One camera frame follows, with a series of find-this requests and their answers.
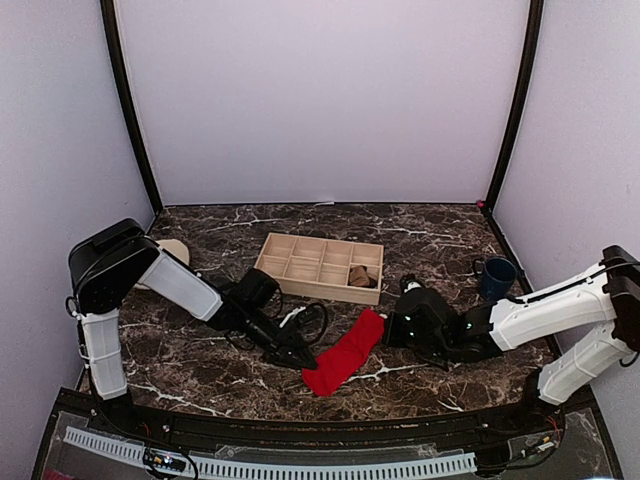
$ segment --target beige round object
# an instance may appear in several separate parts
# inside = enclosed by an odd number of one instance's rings
[[[189,265],[189,249],[180,240],[170,238],[168,240],[157,240],[157,243],[182,263],[184,263],[185,265]],[[144,285],[139,284],[136,284],[134,288],[138,288],[140,290],[149,290]]]

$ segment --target red cloth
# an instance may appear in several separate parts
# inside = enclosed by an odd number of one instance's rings
[[[302,380],[316,395],[331,395],[364,365],[383,333],[384,318],[367,308],[337,345],[316,358],[316,370],[302,370]]]

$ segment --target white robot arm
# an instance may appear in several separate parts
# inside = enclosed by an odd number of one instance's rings
[[[529,295],[455,312],[414,277],[386,325],[384,342],[409,347],[446,368],[475,362],[536,338],[596,323],[571,350],[535,372],[537,398],[560,405],[609,366],[640,351],[640,263],[618,246],[599,264]]]
[[[536,338],[596,323],[571,350],[533,377],[537,398],[560,405],[610,365],[640,351],[640,264],[617,246],[603,254],[599,264],[567,281],[479,305],[462,315],[436,290],[405,277],[383,343],[412,348],[446,368],[449,361],[480,361]],[[270,363],[317,367],[295,330],[296,322],[274,320],[262,312],[278,284],[259,270],[249,270],[226,288],[214,288],[130,219],[78,244],[69,255],[69,268],[73,296],[68,310],[78,319],[81,355],[102,400],[127,392],[118,319],[122,301],[136,283],[216,330],[245,333]],[[305,315],[312,313],[307,309]]]
[[[250,269],[240,282],[214,288],[130,219],[74,247],[69,269],[73,296],[67,299],[67,310],[78,320],[80,354],[102,401],[127,395],[118,320],[122,301],[136,283],[216,330],[244,333],[264,351],[264,360],[269,363],[317,368],[296,326],[317,315],[318,309],[301,309],[287,322],[267,317],[262,308],[277,291],[278,283],[260,270]]]

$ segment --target wooden compartment tray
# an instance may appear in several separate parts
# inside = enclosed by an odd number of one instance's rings
[[[383,253],[382,245],[270,233],[256,268],[275,278],[283,293],[377,305]],[[359,265],[367,267],[375,288],[348,285],[349,271]]]

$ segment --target brown marble surface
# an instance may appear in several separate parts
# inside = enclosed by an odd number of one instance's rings
[[[413,272],[459,311],[479,302],[471,260],[499,252],[477,208],[467,205],[254,205],[172,207],[151,231],[190,249],[191,265],[214,284],[239,280],[269,232],[385,246],[379,313],[390,313],[398,281]],[[284,311],[308,303],[285,296]],[[318,355],[364,308],[325,302],[332,318]],[[469,411],[517,401],[529,372],[552,359],[544,340],[503,357],[444,372],[411,351],[374,347],[368,362],[333,396],[316,397],[300,372],[263,363],[256,349],[229,345],[153,292],[134,291],[121,313],[127,379],[135,401],[174,411],[291,421],[399,419]]]

